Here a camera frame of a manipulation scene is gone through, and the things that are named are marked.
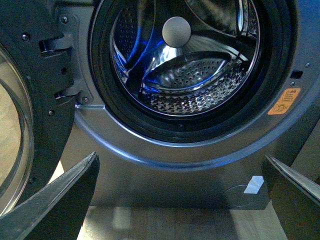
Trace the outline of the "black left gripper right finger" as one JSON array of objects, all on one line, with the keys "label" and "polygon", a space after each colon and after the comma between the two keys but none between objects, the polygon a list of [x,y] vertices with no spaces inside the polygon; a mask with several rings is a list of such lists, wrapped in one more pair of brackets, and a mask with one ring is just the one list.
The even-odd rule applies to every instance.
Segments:
[{"label": "black left gripper right finger", "polygon": [[264,177],[268,196],[289,240],[320,238],[320,180],[313,181],[271,155]]}]

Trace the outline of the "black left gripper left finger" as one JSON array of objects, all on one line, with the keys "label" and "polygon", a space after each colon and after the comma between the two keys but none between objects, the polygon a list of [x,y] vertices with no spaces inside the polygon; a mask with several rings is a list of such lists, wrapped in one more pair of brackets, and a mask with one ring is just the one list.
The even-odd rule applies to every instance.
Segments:
[{"label": "black left gripper left finger", "polygon": [[75,240],[91,204],[100,170],[92,152],[0,218],[2,240]]}]

